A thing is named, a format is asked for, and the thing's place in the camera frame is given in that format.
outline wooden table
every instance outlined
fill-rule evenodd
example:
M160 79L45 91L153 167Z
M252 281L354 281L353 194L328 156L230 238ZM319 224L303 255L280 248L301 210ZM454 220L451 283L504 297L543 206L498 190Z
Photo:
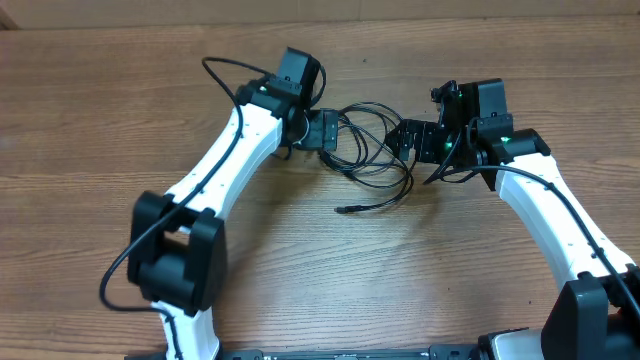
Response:
M228 119L205 55L275 70L287 45L304 49L329 74L321 106L381 101L421 119L436 116L430 87L502 77L516 128L544 137L594 220L640 259L638 34L639 16L0 33L0 358L164 346L155 315L108 312L98 283L128 242L139 194L178 181ZM218 68L233 88L253 76ZM263 164L227 222L230 275L214 312L224 345L410 348L544 323L551 273L481 179L333 212L388 195L315 154ZM124 271L109 296L144 303Z

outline black wire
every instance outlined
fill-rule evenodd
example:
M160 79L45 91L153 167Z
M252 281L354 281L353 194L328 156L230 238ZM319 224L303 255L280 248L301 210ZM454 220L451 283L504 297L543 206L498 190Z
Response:
M223 59L223 58L214 58L214 57L205 57L205 58L202 59L202 66L205 68L207 73L209 73L209 75L211 75L211 77L218 83L218 85L220 85L220 87L224 90L224 92L227 94L227 96L229 96L229 98L233 102L233 105L234 105L234 107L236 109L236 113L238 115L238 131L236 131L236 133L235 133L235 135L233 137L233 140L231 141L231 144L229 145L227 150L224 152L224 154L222 154L222 156L220 157L220 160L218 160L218 162L213 166L213 168L211 168L211 170L209 170L209 172L207 173L207 175L205 175L205 177L202 179L202 181L200 181L198 183L198 185L196 185L193 188L193 190L180 203L178 203L176 206L174 206L173 209L171 209L169 212L167 212L158 221L156 221L151 226L149 226L149 228L147 230L145 230L145 232L143 232L140 236L138 236L137 239L132 241L131 244L129 244L129 246L127 246L127 248L124 249L122 251L122 253L120 253L120 255L118 255L118 257L113 261L113 263L111 264L109 269L104 273L104 275L102 277L102 281L100 282L100 290L99 290L100 301L102 302L102 304L104 304L105 307L107 307L110 310L121 311L121 312L155 312L155 313L159 313L159 314L164 315L165 318L166 318L166 321L169 322L169 326L171 328L171 333L172 333L173 347L174 347L175 352L176 352L176 359L179 359L179 360L183 359L182 358L182 352L180 350L180 343L178 342L178 332L177 332L177 329L176 329L175 320L174 320L173 316L171 316L171 313L169 313L167 310L158 309L158 308L154 308L154 307L135 307L135 306L115 305L115 304L111 303L107 299L106 291L107 291L107 284L109 283L109 279L111 279L111 276L116 271L118 266L120 266L120 264L122 264L124 259L126 259L131 254L131 252L135 248L137 248L143 241L145 241L147 238L150 238L152 235L155 235L157 231L161 230L162 227L164 227L202 189L204 189L204 187L207 184L207 182L209 180L211 180L211 178L215 175L215 173L220 169L222 164L224 164L224 162L227 160L227 158L229 158L229 156L231 155L231 152L233 151L233 149L235 148L236 144L238 143L238 141L242 137L242 127L243 127L243 123L244 123L244 118L243 118L243 115L242 115L242 109L240 108L240 104L238 103L238 100L236 99L236 97L233 94L233 92L231 91L231 89L229 89L227 84L225 84L224 81L222 81L222 79L220 79L220 77L218 77L218 75L216 75L216 73L213 72L213 70L211 70L211 68L209 67L207 62L222 62L222 63L227 63L227 64L233 64L233 65L245 67L245 68L253 70L253 71L257 71L259 73L264 74L265 76L269 76L270 75L265 70L262 70L260 68L255 67L255 66L244 64L244 63L241 63L241 62L235 61L235 60Z
M324 70L324 66L322 65L320 65L320 73L322 74L322 87L320 88L320 91L318 91L318 94L311 99L311 105L309 105L309 107L314 107L318 101L320 101L322 94L324 94L324 88L327 86L327 72Z
M470 173L468 173L465 177L463 177L462 179L458 179L458 180L447 180L445 178L440 178L441 181L449 183L449 184L463 184L466 183L467 181L469 181L472 177L478 175L477 172L472 171Z
M356 159L354 161L345 160L327 151L320 152L320 159L325 163L325 165L327 165L332 170L336 172L340 172L350 180L353 180L364 186L375 188L375 189L389 189L402 184L402 188L396 195L394 195L393 197L391 197L386 201L380 202L378 204L373 204L373 205L352 205L352 206L338 207L335 210L336 212L339 212L339 213L350 213L350 212L371 210L371 209L376 209L382 206L396 203L400 201L404 196L406 196L411 191L414 185L414 178L413 178L413 175L411 174L411 171L413 170L413 167L415 166L416 161L413 162L411 167L408 167L407 164L405 164L403 161L396 159L393 156L393 152L382 141L377 139L374 135L372 135L370 132L368 132L364 128L353 124L351 119L349 119L349 117L347 116L347 114L350 112L363 112L363 113L376 115L382 121L385 135L388 134L391 128L396 126L396 122L393 119L391 119L387 114L381 111L378 111L372 106L377 106L389 111L399 121L404 120L404 118L400 114L398 114L395 110L378 102L358 102L355 104L351 104L338 111L339 120L343 124L338 127L338 130L340 131L343 129L349 129L351 131L351 134L354 137L356 148L357 148ZM374 143L378 145L375 151L373 152L371 151L370 146L367 143L367 139L365 138L365 135L367 138L370 138L372 141L374 141ZM379 155L383 151L386 151L387 153L389 153L391 155L391 159L388 162L376 161L376 159L379 157ZM365 181L361 178L363 176L371 176L371 175L383 173L389 169L397 169L401 172L404 172L404 174L400 179L393 181L389 184L374 184L374 183Z
M552 182L548 182L548 181L544 180L543 178L541 178L541 177L539 177L537 175L534 175L534 174L532 174L530 172L527 172L527 171L524 171L524 170L521 170L521 169L517 169L517 168L512 168L512 167L509 167L509 166L503 166L503 165L477 165L477 166L471 166L471 167L467 167L467 168L463 168L463 169L454 169L454 170L446 171L446 172L440 174L438 176L438 178L444 178L444 177L449 176L449 175L459 174L459 173L467 172L467 171L471 171L472 173L478 173L480 171L487 171L487 170L513 172L513 173L516 173L518 175L527 177L527 178L529 178L531 180L534 180L534 181L542 184L543 186L545 186L545 190L547 190L547 189L550 190L551 192L553 192L554 195L556 195L558 197L558 199L560 199L562 204L564 204L564 206L567 208L567 210L569 211L569 213L573 217L573 220L576 222L576 224L578 225L578 227L580 228L580 230L584 234L584 237L587 239L587 242L589 243L591 248L593 248L593 251L596 254L596 256L602 262L602 265L604 265L604 267L609 271L609 273L613 277L616 285L618 285L620 290L622 290L622 292L624 294L624 297L627 299L627 305L629 305L629 307L631 308L631 311L634 313L634 315L636 317L636 320L640 324L640 306L638 306L638 303L636 302L635 298L633 297L633 294L631 293L631 291L629 290L627 285L624 283L624 281L622 280L622 277L620 277L620 274L618 274L618 272L616 271L615 267L613 267L611 262L609 262L609 259L607 259L607 256L605 255L604 250L601 247L598 246L598 243L596 243L595 239L593 238L593 235L591 235L591 233L589 232L589 229L587 228L587 225L585 225L584 221L580 217L580 214L578 214L578 211L573 207L573 205L571 204L569 199L567 199L567 197L564 196L564 194L560 190L558 190L558 188Z
M474 117L469 121L469 125L467 125L466 140L467 140L467 148L469 148L470 150L475 149L475 145L471 143L471 130L473 130L473 125L475 125L477 121L478 121L478 118Z
M433 174L431 174L427 178L427 180L425 180L422 183L423 185L433 182L433 180L437 179L443 171L447 170L447 168L451 165L453 154L456 152L456 150L458 150L458 147L460 146L461 138L462 138L462 131L458 132L458 135L456 136L456 140L454 141L453 145L451 145L451 150L449 150L449 154L447 154L447 157L444 159L442 164L440 164L440 166L438 166L438 168L433 172Z
M276 159L280 159L283 161L289 161L289 159L291 159L291 155L293 154L293 145L287 145L287 155L285 156L280 156L278 154L275 153L271 153L269 155L273 156Z

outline black bracket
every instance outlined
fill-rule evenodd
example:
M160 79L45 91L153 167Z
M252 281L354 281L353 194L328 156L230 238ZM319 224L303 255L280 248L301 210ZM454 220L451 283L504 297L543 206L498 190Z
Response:
M449 131L436 123L405 119L384 137L384 143L396 158L409 160L409 151L423 163L438 163L446 156Z
M313 84L319 71L318 60L305 52L287 48L278 73L240 86L236 92L238 102L265 108L274 117L283 119L280 145L292 145L307 132L305 111L311 106Z
M640 273L635 265L620 274L637 299ZM626 315L624 302L611 276L595 278L588 272L565 283L542 328L546 360L622 360L640 358L640 324ZM608 315L609 302L620 306Z
M133 208L131 241L137 239L175 204L169 196L144 192ZM191 229L189 243L166 237L180 227ZM127 277L149 301L164 301L195 315L213 304L227 272L224 221L211 209L181 209L163 229L129 256Z
M333 151L338 147L338 111L333 109L310 110L309 130L306 136L294 145L298 150Z

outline white arm link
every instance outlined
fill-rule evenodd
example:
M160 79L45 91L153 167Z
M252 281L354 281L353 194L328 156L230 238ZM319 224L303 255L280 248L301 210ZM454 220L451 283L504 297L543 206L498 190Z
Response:
M618 272L624 273L627 271L627 264L634 264L591 220L562 180L552 156L539 153L518 156L507 166L525 170L552 182L569 199ZM595 277L609 275L600 260L592 256L593 249L567 208L551 191L545 190L535 180L506 171L498 171L496 190L500 198L515 210L540 247L559 290L565 282L577 279L578 274L584 271Z
M188 208L198 212L211 208L215 211L216 217L222 220L227 219L242 189L258 166L278 148L282 137L282 120L271 116L271 111L252 104L241 106L241 108L244 120L243 137L240 138L229 158L205 185L203 191L187 204ZM182 201L220 160L222 154L229 148L237 130L238 114L234 109L222 134L202 160L186 177L167 191L167 194L174 195L174 203ZM188 232L188 229L181 228L180 231ZM220 341L213 330L211 308L198 311L194 317L191 317L185 315L184 310L162 301L154 302L152 306L163 308L173 315L184 360L215 359ZM176 352L173 347L171 327L163 315L160 315L160 318L163 321L167 344L169 344L166 358L173 360Z
M218 172L207 183L203 191L187 204L198 212L211 208L216 218L226 220L238 195L264 159L276 151L282 138L282 120L271 116L271 111L247 104L241 106L244 119L243 137L231 152ZM174 195L179 203L220 160L229 148L238 130L238 115L234 108L227 126L191 172L172 186L167 194Z

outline black mounting bracket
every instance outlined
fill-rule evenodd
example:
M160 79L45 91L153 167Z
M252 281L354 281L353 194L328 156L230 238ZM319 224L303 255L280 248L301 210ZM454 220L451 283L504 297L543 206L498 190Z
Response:
M131 241L137 239L175 204L170 196L144 192L133 208ZM180 227L191 229L189 243L166 237ZM129 255L127 277L149 301L164 301L195 315L213 304L227 272L224 221L211 209L181 209L164 228Z
M385 136L385 144L398 159L408 160L409 150L414 149L416 161L442 164L454 151L447 165L455 168L501 165L516 156L551 154L533 129L513 130L501 79L461 85L451 80L431 90L431 101L439 105L438 122L405 119ZM458 136L461 141L453 148ZM496 171L481 174L495 190Z
M280 146L290 146L307 133L305 112L311 107L311 94L320 62L313 56L292 48L282 57L278 73L251 80L236 92L240 105L248 103L270 110L283 119Z
M637 299L640 271L628 265L620 274ZM620 307L609 315L609 302ZM542 328L542 354L546 360L640 359L640 324L624 316L627 304L611 275L595 278L591 273L565 283Z
M293 145L298 150L333 151L338 147L338 111L320 109L308 111L309 129L300 142Z

